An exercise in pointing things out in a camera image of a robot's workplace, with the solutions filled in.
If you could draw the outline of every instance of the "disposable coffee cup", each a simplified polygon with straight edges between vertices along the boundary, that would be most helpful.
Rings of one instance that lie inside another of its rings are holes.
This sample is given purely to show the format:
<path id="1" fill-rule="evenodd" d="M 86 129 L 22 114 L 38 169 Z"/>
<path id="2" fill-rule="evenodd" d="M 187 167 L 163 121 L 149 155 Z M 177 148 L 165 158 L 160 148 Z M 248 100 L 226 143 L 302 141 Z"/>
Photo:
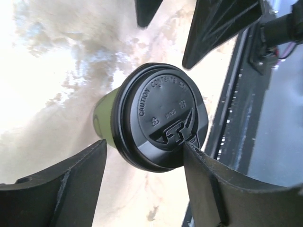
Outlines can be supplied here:
<path id="1" fill-rule="evenodd" d="M 97 135 L 133 166 L 167 172 L 183 166 L 185 141 L 202 147 L 208 116 L 198 87 L 185 72 L 147 63 L 98 101 L 93 124 Z"/>

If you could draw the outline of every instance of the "coffee cup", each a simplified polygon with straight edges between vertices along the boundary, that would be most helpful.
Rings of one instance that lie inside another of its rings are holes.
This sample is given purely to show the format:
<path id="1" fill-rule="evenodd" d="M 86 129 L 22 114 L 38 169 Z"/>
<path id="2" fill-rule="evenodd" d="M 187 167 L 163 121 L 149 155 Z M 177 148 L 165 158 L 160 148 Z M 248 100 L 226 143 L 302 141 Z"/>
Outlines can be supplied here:
<path id="1" fill-rule="evenodd" d="M 185 141 L 202 147 L 208 116 L 198 87 L 184 71 L 147 63 L 98 101 L 93 124 L 133 166 L 167 172 L 183 166 Z"/>

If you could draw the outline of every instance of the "black frame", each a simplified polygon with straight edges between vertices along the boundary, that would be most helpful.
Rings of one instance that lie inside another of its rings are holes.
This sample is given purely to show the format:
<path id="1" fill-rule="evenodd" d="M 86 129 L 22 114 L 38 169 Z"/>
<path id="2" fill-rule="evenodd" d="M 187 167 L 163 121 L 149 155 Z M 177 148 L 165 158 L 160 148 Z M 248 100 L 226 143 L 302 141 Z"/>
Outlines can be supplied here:
<path id="1" fill-rule="evenodd" d="M 252 26 L 238 35 L 205 148 L 207 155 L 243 174 L 247 173 L 250 164 L 253 138 L 256 136 L 264 95 L 272 72 L 271 67 L 267 67 L 266 73 L 260 75 L 248 61 L 257 26 Z M 243 113 L 252 117 L 248 121 L 247 118 L 243 120 Z M 223 140 L 230 134 L 238 141 Z M 251 140 L 242 143 L 240 140 L 243 136 L 250 137 Z M 182 227 L 194 226 L 189 205 Z"/>

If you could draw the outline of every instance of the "green cup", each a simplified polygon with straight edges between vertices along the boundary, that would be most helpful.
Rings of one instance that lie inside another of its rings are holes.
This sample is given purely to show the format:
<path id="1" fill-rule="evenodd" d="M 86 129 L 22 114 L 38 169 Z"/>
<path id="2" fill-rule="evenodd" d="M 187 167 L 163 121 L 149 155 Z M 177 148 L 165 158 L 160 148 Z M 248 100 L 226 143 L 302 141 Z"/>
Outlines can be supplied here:
<path id="1" fill-rule="evenodd" d="M 97 135 L 102 139 L 106 139 L 107 143 L 114 148 L 116 148 L 116 146 L 112 136 L 110 117 L 118 90 L 119 88 L 116 88 L 103 96 L 97 102 L 93 114 L 93 124 Z"/>
<path id="2" fill-rule="evenodd" d="M 181 69 L 148 63 L 95 106 L 93 125 L 133 166 L 166 172 L 183 166 L 183 144 L 204 143 L 207 111 L 193 80 Z"/>

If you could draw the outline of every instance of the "cable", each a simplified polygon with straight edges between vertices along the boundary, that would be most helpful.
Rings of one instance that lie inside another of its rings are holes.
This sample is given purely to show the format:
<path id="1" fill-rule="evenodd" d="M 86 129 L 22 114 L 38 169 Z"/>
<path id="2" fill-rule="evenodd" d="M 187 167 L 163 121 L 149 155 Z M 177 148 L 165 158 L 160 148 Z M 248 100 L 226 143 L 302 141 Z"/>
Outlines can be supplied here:
<path id="1" fill-rule="evenodd" d="M 295 43 L 294 46 L 293 46 L 293 48 L 290 50 L 290 52 L 286 56 L 279 57 L 278 59 L 279 60 L 285 60 L 286 58 L 288 58 L 295 51 L 295 49 L 297 48 L 297 46 L 298 46 L 298 44 Z"/>

